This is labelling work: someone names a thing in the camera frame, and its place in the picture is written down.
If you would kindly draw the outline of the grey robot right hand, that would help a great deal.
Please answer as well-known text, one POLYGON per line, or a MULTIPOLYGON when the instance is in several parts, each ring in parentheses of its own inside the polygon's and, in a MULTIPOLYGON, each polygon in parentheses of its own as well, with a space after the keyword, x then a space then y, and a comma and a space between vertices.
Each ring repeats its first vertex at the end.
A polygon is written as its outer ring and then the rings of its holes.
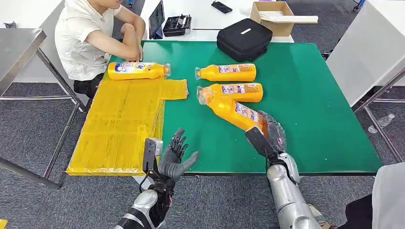
POLYGON ((285 131, 281 124, 271 115, 264 111, 258 111, 267 122, 267 140, 279 153, 285 153, 287 144, 285 131))

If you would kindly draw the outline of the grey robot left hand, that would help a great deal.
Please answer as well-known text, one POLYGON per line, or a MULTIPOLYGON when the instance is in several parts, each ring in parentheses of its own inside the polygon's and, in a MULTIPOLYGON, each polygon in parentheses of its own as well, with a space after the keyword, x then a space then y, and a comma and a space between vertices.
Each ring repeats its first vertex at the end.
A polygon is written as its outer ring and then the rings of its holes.
POLYGON ((195 151, 185 161, 182 160, 188 147, 188 144, 184 143, 186 140, 184 132, 182 127, 176 130, 158 163, 159 173, 174 181, 177 181, 186 170, 190 169, 199 157, 199 152, 195 151))

